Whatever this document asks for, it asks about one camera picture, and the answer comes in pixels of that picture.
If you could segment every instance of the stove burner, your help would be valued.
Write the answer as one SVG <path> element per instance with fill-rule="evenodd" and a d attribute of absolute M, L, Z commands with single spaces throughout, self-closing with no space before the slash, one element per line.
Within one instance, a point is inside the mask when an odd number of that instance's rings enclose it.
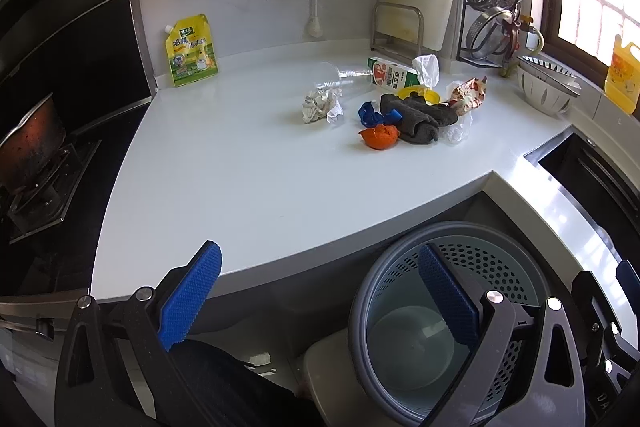
<path fill-rule="evenodd" d="M 58 150 L 29 187 L 16 194 L 7 211 L 17 232 L 10 244 L 48 229 L 65 219 L 84 171 L 100 142 L 76 151 L 72 144 Z"/>

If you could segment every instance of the black pants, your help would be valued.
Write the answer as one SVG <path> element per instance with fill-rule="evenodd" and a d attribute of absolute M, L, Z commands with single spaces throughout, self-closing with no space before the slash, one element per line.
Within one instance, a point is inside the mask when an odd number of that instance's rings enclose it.
<path fill-rule="evenodd" d="M 324 425 L 313 402 L 297 398 L 217 347 L 184 341 L 175 344 L 170 354 L 200 403 L 238 427 Z M 166 423 L 162 404 L 156 404 L 156 415 Z"/>

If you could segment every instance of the blue gripper pad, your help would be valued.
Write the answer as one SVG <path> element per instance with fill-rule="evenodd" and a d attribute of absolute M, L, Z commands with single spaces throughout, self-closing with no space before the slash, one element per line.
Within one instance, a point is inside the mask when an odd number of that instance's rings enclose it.
<path fill-rule="evenodd" d="M 418 273 L 457 343 L 478 345 L 479 312 L 430 245 L 420 248 Z"/>
<path fill-rule="evenodd" d="M 160 310 L 158 339 L 166 351 L 187 336 L 221 269 L 220 247 L 208 242 L 205 251 L 191 266 Z"/>

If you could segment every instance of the cooking pot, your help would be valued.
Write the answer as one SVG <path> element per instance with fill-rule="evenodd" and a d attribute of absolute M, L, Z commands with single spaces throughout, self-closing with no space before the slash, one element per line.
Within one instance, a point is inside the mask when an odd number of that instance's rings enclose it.
<path fill-rule="evenodd" d="M 44 168 L 65 137 L 49 93 L 0 142 L 0 185 L 17 194 Z"/>

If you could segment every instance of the blue object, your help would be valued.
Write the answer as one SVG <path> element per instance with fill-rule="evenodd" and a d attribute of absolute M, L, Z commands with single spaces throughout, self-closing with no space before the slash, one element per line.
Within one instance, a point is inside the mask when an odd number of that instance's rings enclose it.
<path fill-rule="evenodd" d="M 375 127 L 381 123 L 384 125 L 394 125 L 402 120 L 402 115 L 395 109 L 392 109 L 385 116 L 382 116 L 373 109 L 371 102 L 362 104 L 362 107 L 358 110 L 358 116 L 360 117 L 360 123 L 367 128 Z"/>
<path fill-rule="evenodd" d="M 212 241 L 201 248 L 201 254 L 160 310 L 158 338 L 162 347 L 184 340 L 222 269 L 222 252 Z"/>
<path fill-rule="evenodd" d="M 478 309 L 430 245 L 418 253 L 418 274 L 456 342 L 474 349 L 479 340 Z"/>
<path fill-rule="evenodd" d="M 621 261 L 616 268 L 616 279 L 622 286 L 626 300 L 633 312 L 640 317 L 640 279 L 629 261 Z"/>

